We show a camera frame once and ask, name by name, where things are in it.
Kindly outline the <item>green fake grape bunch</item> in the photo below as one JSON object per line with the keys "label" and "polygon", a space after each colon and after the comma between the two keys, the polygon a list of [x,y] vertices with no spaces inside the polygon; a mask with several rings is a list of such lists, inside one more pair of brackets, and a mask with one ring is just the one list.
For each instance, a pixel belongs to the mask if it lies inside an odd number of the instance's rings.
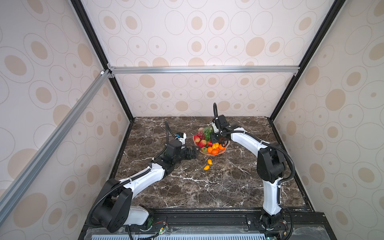
{"label": "green fake grape bunch", "polygon": [[208,126],[203,129],[203,134],[205,136],[205,140],[209,142],[211,140],[211,133],[213,132],[213,127]]}

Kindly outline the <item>pink scalloped fruit bowl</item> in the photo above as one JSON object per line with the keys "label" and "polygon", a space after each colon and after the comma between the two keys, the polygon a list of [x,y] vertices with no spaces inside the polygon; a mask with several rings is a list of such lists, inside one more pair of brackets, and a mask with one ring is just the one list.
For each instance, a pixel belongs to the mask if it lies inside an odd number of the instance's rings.
{"label": "pink scalloped fruit bowl", "polygon": [[[199,131],[203,131],[203,127],[201,127],[201,128],[199,128],[198,129],[198,131],[197,132],[199,132]],[[229,145],[229,143],[230,143],[230,141],[228,141],[228,143],[227,144],[222,144],[222,145],[224,145],[225,146],[225,148],[227,148],[227,146]],[[224,153],[226,151],[226,149],[225,150],[223,150],[223,151],[221,151],[221,150],[219,150],[219,154],[222,154],[222,153]],[[215,155],[212,155],[212,154],[209,154],[208,152],[206,152],[206,153],[203,153],[202,152],[202,148],[200,148],[200,152],[202,153],[202,154],[205,154],[205,155],[208,155],[208,156],[215,156]]]}

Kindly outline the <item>red fake grape bunch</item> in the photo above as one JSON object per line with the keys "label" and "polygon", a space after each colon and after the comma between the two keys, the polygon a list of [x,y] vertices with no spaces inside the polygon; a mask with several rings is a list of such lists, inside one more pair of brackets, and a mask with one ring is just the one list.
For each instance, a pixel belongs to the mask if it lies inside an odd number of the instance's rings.
{"label": "red fake grape bunch", "polygon": [[201,140],[205,140],[206,139],[205,133],[203,131],[197,132],[197,135],[199,136],[199,138]]}

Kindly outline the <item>red yellow-tipped fake strawberry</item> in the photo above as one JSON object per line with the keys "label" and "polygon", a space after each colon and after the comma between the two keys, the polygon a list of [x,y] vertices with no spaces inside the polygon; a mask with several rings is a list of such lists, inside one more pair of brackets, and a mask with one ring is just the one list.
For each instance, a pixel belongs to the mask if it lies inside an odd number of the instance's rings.
{"label": "red yellow-tipped fake strawberry", "polygon": [[198,135],[194,135],[193,139],[195,143],[199,143],[201,141],[201,138]]}

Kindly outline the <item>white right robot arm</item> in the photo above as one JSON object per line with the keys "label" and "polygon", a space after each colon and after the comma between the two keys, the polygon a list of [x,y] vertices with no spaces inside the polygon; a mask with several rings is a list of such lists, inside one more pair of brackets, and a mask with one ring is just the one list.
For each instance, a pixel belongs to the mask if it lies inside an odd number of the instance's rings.
{"label": "white right robot arm", "polygon": [[242,128],[210,134],[213,143],[232,141],[240,144],[257,157],[257,173],[263,181],[264,202],[261,221],[265,229],[272,229],[282,218],[281,183],[286,170],[286,160],[279,145],[270,144]]}

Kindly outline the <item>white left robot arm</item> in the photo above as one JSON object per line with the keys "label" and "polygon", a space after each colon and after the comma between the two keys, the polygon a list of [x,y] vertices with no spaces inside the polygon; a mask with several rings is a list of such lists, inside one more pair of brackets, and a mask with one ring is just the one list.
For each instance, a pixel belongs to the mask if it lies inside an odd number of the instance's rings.
{"label": "white left robot arm", "polygon": [[198,146],[188,147],[180,139],[171,140],[144,170],[126,179],[106,181],[87,215],[88,226],[104,227],[114,233],[122,226],[148,223],[150,212],[144,207],[132,206],[132,200],[150,185],[170,175],[181,161],[196,159],[200,149]]}

